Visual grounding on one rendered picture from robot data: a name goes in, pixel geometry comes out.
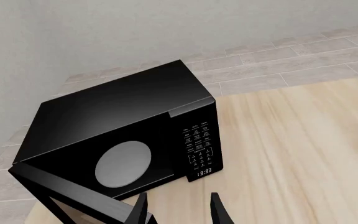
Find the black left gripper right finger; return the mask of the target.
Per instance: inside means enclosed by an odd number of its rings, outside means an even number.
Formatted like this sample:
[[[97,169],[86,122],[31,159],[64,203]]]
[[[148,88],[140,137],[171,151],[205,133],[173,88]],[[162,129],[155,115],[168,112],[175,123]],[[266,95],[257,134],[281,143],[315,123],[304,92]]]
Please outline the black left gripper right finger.
[[[217,192],[211,193],[210,210],[213,224],[234,224]]]

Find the black microwave oven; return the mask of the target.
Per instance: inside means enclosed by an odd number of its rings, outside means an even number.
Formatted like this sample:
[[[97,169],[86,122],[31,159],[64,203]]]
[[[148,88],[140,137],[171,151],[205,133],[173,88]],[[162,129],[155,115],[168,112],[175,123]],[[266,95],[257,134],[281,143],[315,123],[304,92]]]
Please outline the black microwave oven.
[[[63,224],[124,224],[124,199],[222,169],[216,100],[176,60],[43,102],[8,171]]]

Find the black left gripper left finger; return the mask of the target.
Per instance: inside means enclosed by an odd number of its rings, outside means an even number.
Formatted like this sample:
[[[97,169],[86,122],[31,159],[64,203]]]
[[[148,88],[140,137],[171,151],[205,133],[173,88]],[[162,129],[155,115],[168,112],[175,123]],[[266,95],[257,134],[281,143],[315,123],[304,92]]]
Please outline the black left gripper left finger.
[[[139,197],[128,216],[128,224],[147,224],[148,201],[145,192],[139,194]]]

